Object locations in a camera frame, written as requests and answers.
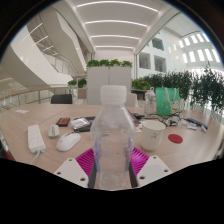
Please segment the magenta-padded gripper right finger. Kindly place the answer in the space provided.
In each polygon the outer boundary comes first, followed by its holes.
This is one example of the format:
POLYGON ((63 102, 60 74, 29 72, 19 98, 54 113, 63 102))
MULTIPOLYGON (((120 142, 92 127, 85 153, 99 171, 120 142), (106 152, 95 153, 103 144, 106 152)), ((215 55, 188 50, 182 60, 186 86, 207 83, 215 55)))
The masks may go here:
POLYGON ((137 148, 132 151, 129 176, 133 188, 143 187, 171 173, 157 155, 149 156, 137 148))

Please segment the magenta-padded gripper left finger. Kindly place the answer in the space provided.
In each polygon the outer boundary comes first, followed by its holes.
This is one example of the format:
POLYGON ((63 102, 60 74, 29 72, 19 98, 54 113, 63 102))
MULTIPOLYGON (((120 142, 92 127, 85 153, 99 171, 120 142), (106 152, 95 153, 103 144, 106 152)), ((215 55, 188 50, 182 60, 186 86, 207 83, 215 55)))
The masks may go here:
POLYGON ((96 181, 93 149, 86 150, 77 158, 67 158, 54 174, 81 187, 93 189, 96 181))

